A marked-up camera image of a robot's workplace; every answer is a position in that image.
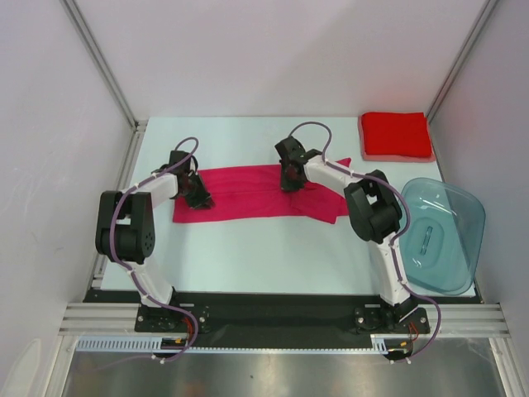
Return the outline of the teal transparent plastic bin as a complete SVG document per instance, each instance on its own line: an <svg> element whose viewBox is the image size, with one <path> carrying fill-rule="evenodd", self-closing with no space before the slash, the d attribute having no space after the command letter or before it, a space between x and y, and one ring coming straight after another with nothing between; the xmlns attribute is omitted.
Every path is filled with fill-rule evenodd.
<svg viewBox="0 0 529 397"><path fill-rule="evenodd" d="M428 178L408 181L402 196L411 214L400 238L408 281L438 294L466 294L483 240L483 204L463 189Z"/></svg>

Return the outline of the left aluminium frame post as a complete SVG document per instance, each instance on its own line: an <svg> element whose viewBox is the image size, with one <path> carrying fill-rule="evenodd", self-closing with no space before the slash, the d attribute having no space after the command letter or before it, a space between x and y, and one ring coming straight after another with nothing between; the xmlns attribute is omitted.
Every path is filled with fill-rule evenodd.
<svg viewBox="0 0 529 397"><path fill-rule="evenodd" d="M60 4L79 35L88 56L94 63L104 85L107 87L108 92L116 103L119 112L125 119L127 125L132 131L134 131L137 128L138 121L126 100L125 94L123 93L115 74L112 72L110 64L107 62L107 59L98 44L96 36L89 26L87 19L83 15L80 6L74 0L60 0Z"/></svg>

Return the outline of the right aluminium frame post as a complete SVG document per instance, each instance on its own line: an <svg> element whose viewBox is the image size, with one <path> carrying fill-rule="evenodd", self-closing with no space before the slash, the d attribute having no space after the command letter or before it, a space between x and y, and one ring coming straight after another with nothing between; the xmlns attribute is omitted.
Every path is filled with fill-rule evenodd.
<svg viewBox="0 0 529 397"><path fill-rule="evenodd" d="M430 107L427 109L427 121L432 124L441 106L447 98L452 86L458 79L461 71L469 60L474 48L477 46L480 37L483 35L487 25L491 21L494 13L501 4L500 0L487 0L480 9L478 16L473 22L469 33L465 37L462 46L460 47L449 71L444 78L436 96L434 97Z"/></svg>

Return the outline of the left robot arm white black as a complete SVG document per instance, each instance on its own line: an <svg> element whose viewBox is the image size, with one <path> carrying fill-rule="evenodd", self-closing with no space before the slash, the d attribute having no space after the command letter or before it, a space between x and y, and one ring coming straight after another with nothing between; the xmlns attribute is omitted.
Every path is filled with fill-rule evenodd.
<svg viewBox="0 0 529 397"><path fill-rule="evenodd" d="M175 199L183 199L184 207L190 210L214 206L195 156L180 150L171 151L169 163L145 181L100 196L95 247L98 254L127 273L140 295L137 332L172 332L182 325L189 333L193 331L191 318L177 306L174 287L152 258L156 243L154 210Z"/></svg>

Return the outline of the aluminium frame post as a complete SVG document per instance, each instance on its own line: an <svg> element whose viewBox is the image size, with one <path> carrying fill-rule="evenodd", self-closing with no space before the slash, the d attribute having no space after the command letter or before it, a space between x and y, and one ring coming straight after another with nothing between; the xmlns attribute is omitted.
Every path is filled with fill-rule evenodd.
<svg viewBox="0 0 529 397"><path fill-rule="evenodd" d="M98 44L96 36L89 26L87 19L83 15L80 6L74 0L60 0L60 4L79 35L88 56L94 63L104 85L107 87L108 92L116 103L119 112L125 119L127 125L132 131L134 131L137 128L138 121L126 100L125 94L123 93L115 74L112 72L110 64L107 62L107 59Z"/></svg>
<svg viewBox="0 0 529 397"><path fill-rule="evenodd" d="M483 35L487 25L491 21L494 13L501 4L500 0L487 0L480 9L478 16L473 22L469 33L465 37L462 46L460 47L449 71L444 78L436 96L434 97L430 107L427 109L427 121L432 124L441 106L447 98L452 86L458 79L461 71L469 60L474 48L477 46L480 37Z"/></svg>

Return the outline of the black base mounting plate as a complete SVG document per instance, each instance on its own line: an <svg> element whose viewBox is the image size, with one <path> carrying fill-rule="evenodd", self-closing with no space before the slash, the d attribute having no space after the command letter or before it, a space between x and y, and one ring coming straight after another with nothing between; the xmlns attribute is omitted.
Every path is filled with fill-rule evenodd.
<svg viewBox="0 0 529 397"><path fill-rule="evenodd" d="M141 306L133 291L91 289L83 301ZM181 292L176 294L176 303L191 313L191 334L198 337L196 342L208 346L346 347L374 334L414 339L435 328L434 316L427 312L431 305L423 299L400 323L388 321L383 301L374 295ZM182 325L178 331L138 333L168 336L189 332Z"/></svg>

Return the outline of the front aluminium frame rail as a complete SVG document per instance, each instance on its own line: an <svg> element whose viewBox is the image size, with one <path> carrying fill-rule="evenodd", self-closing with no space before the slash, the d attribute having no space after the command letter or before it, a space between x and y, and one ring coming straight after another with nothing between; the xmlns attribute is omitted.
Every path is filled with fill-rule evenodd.
<svg viewBox="0 0 529 397"><path fill-rule="evenodd" d="M71 303L60 325L61 334L130 334L139 304ZM442 304L439 337L509 338L499 304Z"/></svg>

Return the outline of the magenta pink t shirt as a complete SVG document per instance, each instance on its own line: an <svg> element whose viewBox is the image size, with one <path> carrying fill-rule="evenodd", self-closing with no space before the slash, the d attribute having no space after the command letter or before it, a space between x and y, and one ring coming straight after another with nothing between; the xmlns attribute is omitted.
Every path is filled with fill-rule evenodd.
<svg viewBox="0 0 529 397"><path fill-rule="evenodd" d="M308 217L334 224L348 214L343 196L308 182L297 192L280 188L279 165L201 170L214 206L192 209L183 198L174 204L174 223L220 222L247 218Z"/></svg>

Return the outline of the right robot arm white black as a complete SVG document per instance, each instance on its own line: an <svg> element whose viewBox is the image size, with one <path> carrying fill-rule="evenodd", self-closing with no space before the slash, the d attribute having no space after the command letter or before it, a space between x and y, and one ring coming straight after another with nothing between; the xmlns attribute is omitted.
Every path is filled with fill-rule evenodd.
<svg viewBox="0 0 529 397"><path fill-rule="evenodd" d="M350 225L358 238L369 243L371 261L384 302L382 324L391 332L402 331L417 308L405 274L399 247L403 217L398 196L379 170L358 175L352 169L306 150L289 136L275 145L279 155L280 187L297 192L311 182L341 195L346 201Z"/></svg>

